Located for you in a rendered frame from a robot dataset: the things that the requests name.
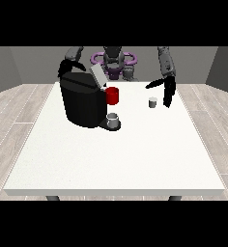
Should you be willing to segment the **red pod holder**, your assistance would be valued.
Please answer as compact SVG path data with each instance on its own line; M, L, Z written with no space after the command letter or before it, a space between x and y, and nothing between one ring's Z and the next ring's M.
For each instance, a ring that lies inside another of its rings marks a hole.
M109 105L115 105L119 102L119 89L116 87L108 87L105 90L106 103Z

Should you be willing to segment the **small grey cup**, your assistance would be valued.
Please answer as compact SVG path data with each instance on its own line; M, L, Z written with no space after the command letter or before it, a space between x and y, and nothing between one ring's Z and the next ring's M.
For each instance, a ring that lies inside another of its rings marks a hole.
M119 117L116 113L109 113L106 116L107 126L110 128L115 128L119 124Z

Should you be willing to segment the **black coffee machine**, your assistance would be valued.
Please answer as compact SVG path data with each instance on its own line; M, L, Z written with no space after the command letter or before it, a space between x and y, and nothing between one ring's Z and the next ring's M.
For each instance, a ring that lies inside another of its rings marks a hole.
M60 79L60 88L67 118L81 127L102 127L109 131L121 128L107 126L107 106L105 89L98 84L91 73L67 72Z

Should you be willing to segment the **pale grey machine lid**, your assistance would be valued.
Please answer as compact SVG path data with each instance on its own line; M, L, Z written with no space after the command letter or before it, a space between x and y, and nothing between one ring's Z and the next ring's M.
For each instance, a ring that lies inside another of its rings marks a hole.
M108 81L107 77L105 76L100 64L95 64L90 67L90 72L94 76L98 86L102 88Z

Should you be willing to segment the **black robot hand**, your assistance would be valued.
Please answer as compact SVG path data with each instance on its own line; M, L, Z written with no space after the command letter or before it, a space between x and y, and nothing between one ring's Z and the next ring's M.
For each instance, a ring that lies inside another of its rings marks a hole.
M73 68L77 68L77 69L81 69L83 71L86 70L86 68L84 67L83 64L77 62L77 61L71 61L71 60L68 60L68 59L64 59L61 63L60 63L60 66L59 66L59 69L58 69L58 77L59 78L62 78L62 76L71 71Z
M172 102L172 97L176 92L176 79L174 76L166 76L164 78L150 82L146 86L146 89L151 89L160 85L164 86L163 105L169 108Z

